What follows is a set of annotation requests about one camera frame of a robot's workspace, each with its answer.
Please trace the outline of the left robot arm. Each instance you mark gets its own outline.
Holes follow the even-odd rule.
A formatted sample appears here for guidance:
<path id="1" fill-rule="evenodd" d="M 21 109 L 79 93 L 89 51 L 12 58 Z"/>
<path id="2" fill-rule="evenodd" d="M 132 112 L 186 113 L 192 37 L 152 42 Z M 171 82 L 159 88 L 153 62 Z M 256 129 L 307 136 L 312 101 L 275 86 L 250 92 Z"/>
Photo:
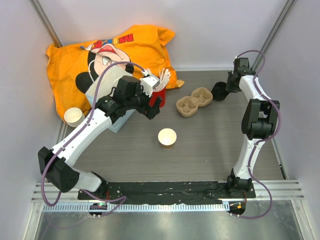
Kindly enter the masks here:
<path id="1" fill-rule="evenodd" d="M 110 95 L 100 97 L 87 118 L 64 140 L 51 149 L 42 147 L 38 152 L 40 173 L 62 193 L 73 188 L 89 191 L 100 200 L 107 192 L 105 181 L 96 173 L 74 168 L 81 153 L 127 111 L 136 110 L 148 119 L 160 112 L 161 98 L 150 105 L 153 90 L 160 84 L 158 77 L 147 75 L 141 79 L 124 75 Z"/>

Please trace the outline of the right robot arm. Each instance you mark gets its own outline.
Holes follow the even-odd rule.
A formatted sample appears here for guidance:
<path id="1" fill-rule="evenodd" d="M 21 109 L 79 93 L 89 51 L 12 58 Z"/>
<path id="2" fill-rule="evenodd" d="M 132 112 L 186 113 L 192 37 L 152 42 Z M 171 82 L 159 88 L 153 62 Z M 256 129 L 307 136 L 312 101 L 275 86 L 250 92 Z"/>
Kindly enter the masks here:
<path id="1" fill-rule="evenodd" d="M 243 92 L 247 107 L 241 122 L 242 148 L 237 163 L 227 177 L 225 190 L 230 197 L 242 198 L 253 190 L 253 168 L 262 146 L 276 131 L 280 103 L 271 100 L 261 89 L 248 58 L 236 57 L 233 66 L 233 71 L 228 73 L 225 90 L 227 93 Z"/>

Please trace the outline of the stack of black lids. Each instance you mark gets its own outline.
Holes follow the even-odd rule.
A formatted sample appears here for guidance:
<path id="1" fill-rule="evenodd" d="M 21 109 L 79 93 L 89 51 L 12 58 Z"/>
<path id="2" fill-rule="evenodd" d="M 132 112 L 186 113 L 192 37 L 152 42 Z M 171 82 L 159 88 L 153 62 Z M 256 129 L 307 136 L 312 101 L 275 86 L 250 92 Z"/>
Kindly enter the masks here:
<path id="1" fill-rule="evenodd" d="M 218 101 L 218 102 L 223 101 L 228 96 L 229 92 L 227 91 L 226 87 L 227 87 L 227 83 L 222 81 L 217 82 L 213 86 L 211 90 L 211 94 L 215 101 Z"/>

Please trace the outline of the single paper coffee cup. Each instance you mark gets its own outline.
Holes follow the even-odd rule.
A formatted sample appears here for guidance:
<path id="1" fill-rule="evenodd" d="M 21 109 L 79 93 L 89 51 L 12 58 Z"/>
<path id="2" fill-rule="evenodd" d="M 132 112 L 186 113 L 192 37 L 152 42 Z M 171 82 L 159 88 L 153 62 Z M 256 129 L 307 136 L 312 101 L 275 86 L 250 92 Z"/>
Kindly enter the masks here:
<path id="1" fill-rule="evenodd" d="M 171 128 L 163 128 L 159 131 L 157 139 L 164 149 L 171 149 L 177 140 L 177 134 Z"/>

